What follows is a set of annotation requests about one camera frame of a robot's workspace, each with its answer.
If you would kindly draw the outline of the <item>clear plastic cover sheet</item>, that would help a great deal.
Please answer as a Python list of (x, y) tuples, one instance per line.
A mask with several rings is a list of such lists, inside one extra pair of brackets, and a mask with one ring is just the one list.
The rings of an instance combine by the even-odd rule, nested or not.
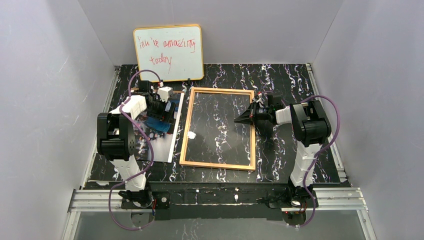
[(251, 129), (234, 123), (249, 106), (245, 94), (196, 93), (187, 133), (186, 161), (248, 166)]

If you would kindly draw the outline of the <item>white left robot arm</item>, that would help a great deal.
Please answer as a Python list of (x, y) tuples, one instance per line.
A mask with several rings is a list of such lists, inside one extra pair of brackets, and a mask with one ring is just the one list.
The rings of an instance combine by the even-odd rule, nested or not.
[(117, 108), (97, 116), (97, 152), (114, 165), (127, 191), (139, 192), (147, 185), (146, 170), (141, 170), (136, 160), (135, 130), (141, 133), (153, 160), (152, 137), (142, 126), (152, 130), (155, 138), (171, 133), (177, 107), (173, 93), (162, 83), (154, 89), (151, 82), (142, 81)]

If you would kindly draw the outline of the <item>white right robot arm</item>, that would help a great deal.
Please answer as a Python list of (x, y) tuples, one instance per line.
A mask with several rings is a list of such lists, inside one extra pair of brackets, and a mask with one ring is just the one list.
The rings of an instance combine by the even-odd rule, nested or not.
[(313, 170), (318, 156), (332, 143), (323, 146), (332, 133), (332, 127), (319, 98), (334, 102), (323, 95), (313, 95), (304, 101), (286, 105), (276, 94), (267, 96), (266, 105), (258, 94), (248, 108), (234, 119), (235, 123), (254, 125), (269, 121), (273, 125), (291, 124), (297, 141), (295, 165), (290, 182), (295, 188), (313, 188)]

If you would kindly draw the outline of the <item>light wooden picture frame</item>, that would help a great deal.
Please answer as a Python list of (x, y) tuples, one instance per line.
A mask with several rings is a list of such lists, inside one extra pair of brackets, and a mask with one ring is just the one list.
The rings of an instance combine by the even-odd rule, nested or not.
[(234, 122), (253, 97), (253, 90), (192, 87), (179, 164), (255, 171), (255, 128)]

